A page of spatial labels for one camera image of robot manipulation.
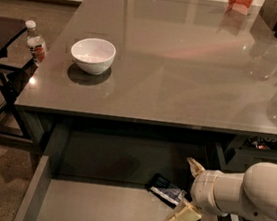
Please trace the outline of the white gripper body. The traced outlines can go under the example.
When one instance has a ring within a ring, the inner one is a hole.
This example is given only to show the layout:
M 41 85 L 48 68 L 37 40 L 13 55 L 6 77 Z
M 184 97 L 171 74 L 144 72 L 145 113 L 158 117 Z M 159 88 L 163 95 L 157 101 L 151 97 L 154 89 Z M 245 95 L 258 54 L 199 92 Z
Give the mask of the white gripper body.
M 217 170 L 205 170 L 193 181 L 193 185 L 190 188 L 191 199 L 202 213 L 222 217 L 227 214 L 218 207 L 214 198 L 215 184 L 221 173 L 221 171 Z

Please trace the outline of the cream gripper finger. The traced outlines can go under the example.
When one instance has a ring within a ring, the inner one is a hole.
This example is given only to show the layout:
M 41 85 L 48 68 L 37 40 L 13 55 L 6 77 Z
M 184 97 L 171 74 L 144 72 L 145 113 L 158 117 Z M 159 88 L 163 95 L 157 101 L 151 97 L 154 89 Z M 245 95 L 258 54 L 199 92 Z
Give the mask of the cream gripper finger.
M 197 178 L 199 174 L 202 174 L 206 169 L 193 157 L 188 157 L 187 162 L 190 166 L 190 172 L 194 178 Z
M 200 210 L 193 203 L 182 200 L 165 221 L 199 221 L 201 218 Z

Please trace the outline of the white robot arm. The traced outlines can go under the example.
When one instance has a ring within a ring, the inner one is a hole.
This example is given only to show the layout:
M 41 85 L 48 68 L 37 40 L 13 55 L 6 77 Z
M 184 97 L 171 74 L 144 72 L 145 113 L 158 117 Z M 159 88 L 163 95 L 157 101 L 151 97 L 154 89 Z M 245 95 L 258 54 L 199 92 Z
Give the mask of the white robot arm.
M 192 157 L 191 200 L 176 206 L 165 221 L 199 221 L 204 215 L 239 215 L 248 221 L 277 221 L 277 165 L 261 162 L 244 173 L 209 170 Z

